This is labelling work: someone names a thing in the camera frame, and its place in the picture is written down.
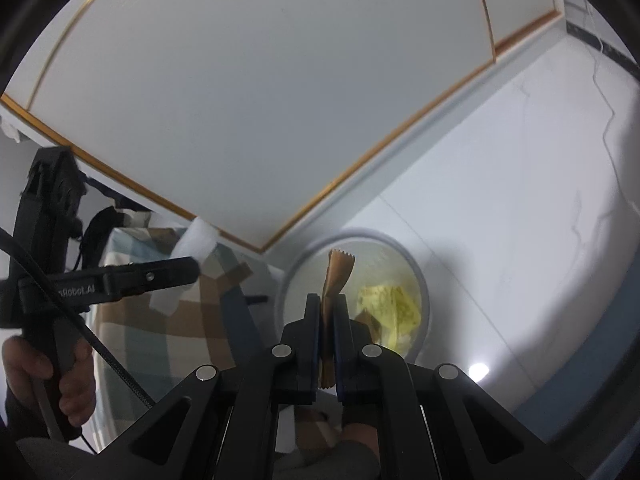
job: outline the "person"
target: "person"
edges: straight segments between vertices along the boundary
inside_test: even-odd
[[[76,362],[60,379],[60,410],[72,426],[80,427],[95,409],[95,379],[92,348],[80,339],[74,348]],[[6,431],[40,480],[68,480],[95,456],[75,447],[49,440],[31,387],[31,378],[49,379],[49,359],[21,336],[2,345],[2,362],[7,378]],[[370,406],[344,410],[338,444],[311,464],[274,465],[274,480],[374,480],[380,476],[380,452],[376,413]]]

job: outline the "silver screw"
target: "silver screw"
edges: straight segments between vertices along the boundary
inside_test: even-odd
[[[362,347],[362,353],[366,357],[380,357],[382,355],[382,348],[378,345],[364,345]]]
[[[271,349],[271,353],[274,357],[286,357],[291,354],[291,347],[289,345],[276,345]]]
[[[458,369],[454,365],[442,365],[438,373],[443,379],[452,380],[458,376]]]
[[[201,366],[196,370],[196,377],[201,381],[208,381],[216,376],[216,369],[211,365]]]

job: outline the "triangular cutout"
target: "triangular cutout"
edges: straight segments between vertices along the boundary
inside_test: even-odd
[[[524,450],[524,444],[495,420],[477,400],[465,397],[464,403],[489,463],[497,464]]]
[[[155,464],[166,464],[190,406],[191,402],[188,398],[183,397],[178,400],[154,425],[131,444],[131,452],[151,460]]]

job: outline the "black baseboard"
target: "black baseboard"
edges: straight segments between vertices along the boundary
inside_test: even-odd
[[[588,30],[579,27],[575,23],[566,22],[566,31],[574,38],[578,38],[578,40],[583,41],[584,43],[592,46],[598,51],[600,50],[600,40],[595,34],[591,34]],[[618,65],[624,68],[627,72],[629,72],[633,77],[636,78],[636,81],[640,82],[640,67],[633,59],[627,57],[625,54],[622,54],[622,52],[611,46],[606,41],[602,42],[602,53],[610,60],[616,62]]]

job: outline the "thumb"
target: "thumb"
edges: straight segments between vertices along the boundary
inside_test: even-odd
[[[49,359],[21,336],[13,336],[2,345],[2,362],[9,388],[18,401],[28,407],[36,406],[30,377],[49,379],[53,366]]]

